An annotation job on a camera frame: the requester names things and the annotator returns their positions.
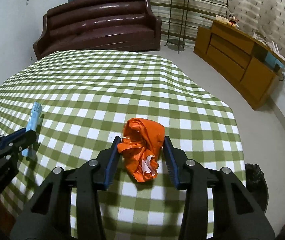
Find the orange plastic bag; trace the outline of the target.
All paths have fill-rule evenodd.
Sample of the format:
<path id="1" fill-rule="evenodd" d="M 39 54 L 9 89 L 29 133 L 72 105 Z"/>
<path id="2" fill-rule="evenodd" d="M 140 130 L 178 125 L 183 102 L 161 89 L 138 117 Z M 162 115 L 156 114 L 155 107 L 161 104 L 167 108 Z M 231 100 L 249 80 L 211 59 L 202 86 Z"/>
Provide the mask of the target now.
<path id="1" fill-rule="evenodd" d="M 117 145 L 127 172 L 144 183 L 157 177 L 158 159 L 164 144 L 165 128 L 160 123 L 143 118 L 131 118 L 123 129 Z"/>

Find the black trash bin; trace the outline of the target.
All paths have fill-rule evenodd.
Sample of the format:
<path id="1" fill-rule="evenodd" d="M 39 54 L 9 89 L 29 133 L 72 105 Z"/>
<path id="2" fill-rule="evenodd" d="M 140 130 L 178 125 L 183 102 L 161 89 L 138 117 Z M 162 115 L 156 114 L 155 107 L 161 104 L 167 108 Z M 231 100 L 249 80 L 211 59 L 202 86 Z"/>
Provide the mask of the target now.
<path id="1" fill-rule="evenodd" d="M 245 164 L 247 189 L 253 195 L 264 213 L 267 211 L 269 192 L 264 173 L 257 164 Z"/>

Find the green checkered tablecloth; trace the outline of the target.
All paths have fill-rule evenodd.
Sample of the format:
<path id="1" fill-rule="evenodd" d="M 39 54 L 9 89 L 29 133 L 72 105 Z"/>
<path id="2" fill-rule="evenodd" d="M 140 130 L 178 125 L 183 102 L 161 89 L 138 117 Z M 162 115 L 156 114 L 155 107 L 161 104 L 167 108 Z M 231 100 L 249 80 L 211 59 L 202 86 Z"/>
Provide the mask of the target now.
<path id="1" fill-rule="evenodd" d="M 35 189 L 60 166 L 80 167 L 122 137 L 125 123 L 160 123 L 174 147 L 205 168 L 229 167 L 246 185 L 244 154 L 231 108 L 160 56 L 111 50 L 58 51 L 0 86 L 0 134 L 27 125 L 42 106 L 38 145 L 0 195 L 17 218 Z M 138 183 L 121 159 L 98 197 L 107 239 L 178 239 L 185 191 L 177 191 L 161 153 L 158 176 Z"/>

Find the wooden tv cabinet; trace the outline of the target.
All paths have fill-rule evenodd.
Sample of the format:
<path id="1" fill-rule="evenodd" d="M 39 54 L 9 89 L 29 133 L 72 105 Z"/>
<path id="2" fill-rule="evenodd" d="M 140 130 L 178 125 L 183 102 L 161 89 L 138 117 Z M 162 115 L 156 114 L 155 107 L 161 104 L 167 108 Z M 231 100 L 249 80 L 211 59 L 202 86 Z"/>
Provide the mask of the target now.
<path id="1" fill-rule="evenodd" d="M 194 53 L 223 76 L 254 110 L 271 96 L 281 80 L 285 59 L 233 23 L 212 19 L 198 27 Z"/>

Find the dark brown leather sofa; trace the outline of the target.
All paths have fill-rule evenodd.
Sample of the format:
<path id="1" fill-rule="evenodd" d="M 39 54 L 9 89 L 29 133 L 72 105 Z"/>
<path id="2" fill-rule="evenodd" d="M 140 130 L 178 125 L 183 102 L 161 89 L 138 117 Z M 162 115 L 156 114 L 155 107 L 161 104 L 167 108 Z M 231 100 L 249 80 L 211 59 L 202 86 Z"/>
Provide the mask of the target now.
<path id="1" fill-rule="evenodd" d="M 160 40 L 150 0 L 74 0 L 47 11 L 33 48 L 40 60 L 63 50 L 159 50 Z"/>

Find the white wifi router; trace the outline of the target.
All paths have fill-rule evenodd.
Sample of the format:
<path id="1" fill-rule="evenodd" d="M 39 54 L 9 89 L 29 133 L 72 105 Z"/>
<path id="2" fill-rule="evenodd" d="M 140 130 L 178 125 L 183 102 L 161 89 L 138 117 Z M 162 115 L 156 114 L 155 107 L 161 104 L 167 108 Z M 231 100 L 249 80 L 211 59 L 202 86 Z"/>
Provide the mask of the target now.
<path id="1" fill-rule="evenodd" d="M 263 62 L 273 69 L 275 69 L 276 66 L 285 68 L 285 57 L 280 53 L 274 41 L 268 42 L 258 31 L 253 32 L 253 38 L 263 44 Z"/>

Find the mickey mouse plush toy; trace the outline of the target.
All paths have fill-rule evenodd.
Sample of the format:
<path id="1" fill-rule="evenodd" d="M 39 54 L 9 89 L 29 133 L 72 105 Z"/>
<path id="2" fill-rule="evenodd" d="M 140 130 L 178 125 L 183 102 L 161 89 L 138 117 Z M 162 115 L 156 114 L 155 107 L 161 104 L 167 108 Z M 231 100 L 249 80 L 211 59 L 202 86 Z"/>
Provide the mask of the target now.
<path id="1" fill-rule="evenodd" d="M 239 23 L 239 19 L 235 15 L 230 14 L 228 25 L 230 25 L 231 27 L 239 28 L 238 23 Z"/>

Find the small box on cabinet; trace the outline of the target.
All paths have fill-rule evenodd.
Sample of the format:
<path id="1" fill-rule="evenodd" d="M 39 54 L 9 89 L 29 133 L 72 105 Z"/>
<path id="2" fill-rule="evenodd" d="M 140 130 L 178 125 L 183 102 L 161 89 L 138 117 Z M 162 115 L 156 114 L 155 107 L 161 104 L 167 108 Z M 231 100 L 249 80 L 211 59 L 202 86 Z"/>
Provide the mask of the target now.
<path id="1" fill-rule="evenodd" d="M 222 23 L 225 23 L 225 24 L 227 24 L 229 22 L 229 20 L 227 18 L 224 18 L 224 17 L 219 16 L 219 15 L 216 15 L 215 20 L 222 22 Z"/>

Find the striped green curtain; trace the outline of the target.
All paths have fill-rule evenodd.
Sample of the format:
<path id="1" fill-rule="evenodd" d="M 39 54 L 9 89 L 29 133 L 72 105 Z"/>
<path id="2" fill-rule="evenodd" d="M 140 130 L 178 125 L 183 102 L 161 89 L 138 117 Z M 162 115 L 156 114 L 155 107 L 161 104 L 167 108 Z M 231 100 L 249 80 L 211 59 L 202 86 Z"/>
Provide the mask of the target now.
<path id="1" fill-rule="evenodd" d="M 182 38 L 195 43 L 198 28 L 209 28 L 209 18 L 226 16 L 228 0 L 150 0 L 155 16 L 162 20 L 161 40 Z"/>

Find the black metal plant stand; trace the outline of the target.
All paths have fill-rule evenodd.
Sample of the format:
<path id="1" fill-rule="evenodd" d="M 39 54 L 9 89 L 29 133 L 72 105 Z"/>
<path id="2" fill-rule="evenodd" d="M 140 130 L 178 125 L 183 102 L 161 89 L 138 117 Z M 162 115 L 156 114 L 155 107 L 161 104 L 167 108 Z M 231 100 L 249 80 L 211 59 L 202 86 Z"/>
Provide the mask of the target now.
<path id="1" fill-rule="evenodd" d="M 172 11 L 174 8 L 173 0 L 170 2 L 170 16 L 169 16 L 169 23 L 168 23 L 168 31 L 167 31 L 167 40 L 165 46 L 174 45 L 176 46 L 177 53 L 180 54 L 181 48 L 185 49 L 185 33 L 186 33 L 186 26 L 187 26 L 187 18 L 189 13 L 189 3 L 190 0 L 183 0 L 183 5 L 177 5 L 175 8 L 181 10 L 180 14 L 180 22 L 175 21 L 174 24 L 179 26 L 178 36 L 174 38 L 173 33 L 171 32 L 171 25 L 172 25 Z"/>

